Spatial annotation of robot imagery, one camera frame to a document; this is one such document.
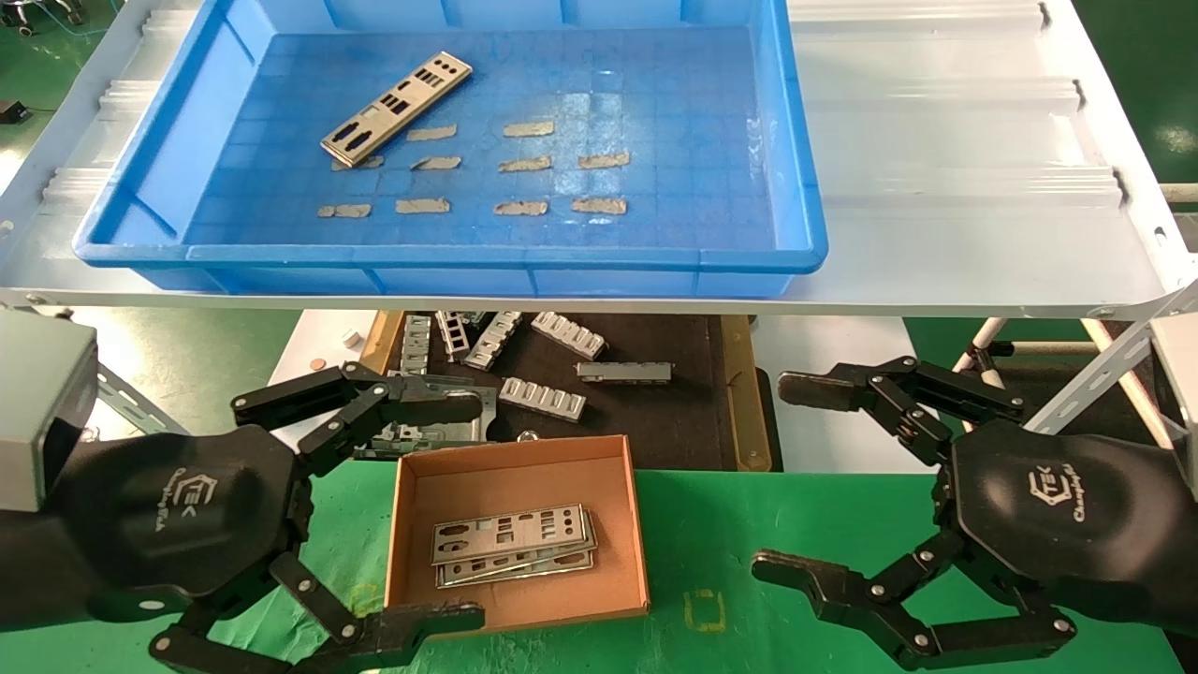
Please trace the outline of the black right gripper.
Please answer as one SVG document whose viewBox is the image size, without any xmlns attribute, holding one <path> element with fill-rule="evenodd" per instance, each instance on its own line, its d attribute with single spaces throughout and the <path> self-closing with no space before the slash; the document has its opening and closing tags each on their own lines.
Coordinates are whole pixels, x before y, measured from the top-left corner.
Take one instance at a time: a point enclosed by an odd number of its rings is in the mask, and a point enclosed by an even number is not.
<svg viewBox="0 0 1198 674">
<path fill-rule="evenodd" d="M 804 593 L 821 623 L 869 636 L 904 670 L 1052 656 L 1077 634 L 1052 606 L 1194 636 L 1197 508 L 1167 449 L 1027 431 L 1014 425 L 1025 418 L 1014 393 L 913 357 L 786 371 L 779 396 L 805 408 L 864 411 L 922 464 L 951 459 L 946 524 L 957 534 L 937 533 L 872 579 L 807 555 L 754 554 L 754 579 Z M 933 409 L 984 426 L 952 447 Z M 955 563 L 1017 614 L 920 623 L 904 601 Z"/>
</svg>

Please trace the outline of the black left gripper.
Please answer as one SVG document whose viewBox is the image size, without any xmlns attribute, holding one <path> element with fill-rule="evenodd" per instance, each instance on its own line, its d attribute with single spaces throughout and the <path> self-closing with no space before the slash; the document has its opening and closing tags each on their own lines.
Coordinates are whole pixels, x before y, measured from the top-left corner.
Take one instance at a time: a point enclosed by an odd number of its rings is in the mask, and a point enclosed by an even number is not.
<svg viewBox="0 0 1198 674">
<path fill-rule="evenodd" d="M 484 626 L 485 611 L 474 602 L 406 603 L 355 617 L 300 555 L 286 553 L 302 538 L 297 509 L 311 506 L 308 476 L 334 470 L 392 423 L 470 423 L 482 415 L 479 397 L 347 362 L 240 394 L 231 409 L 247 427 L 159 432 L 72 453 L 52 486 L 52 515 L 81 561 L 74 577 L 85 584 L 86 617 L 143 623 L 184 611 L 150 644 L 150 656 L 176 673 L 398 668 L 415 661 L 429 637 Z M 297 456 L 270 435 L 325 414 L 296 444 Z M 327 631 L 315 652 L 290 663 L 208 639 L 220 617 L 236 617 L 276 588 Z"/>
</svg>

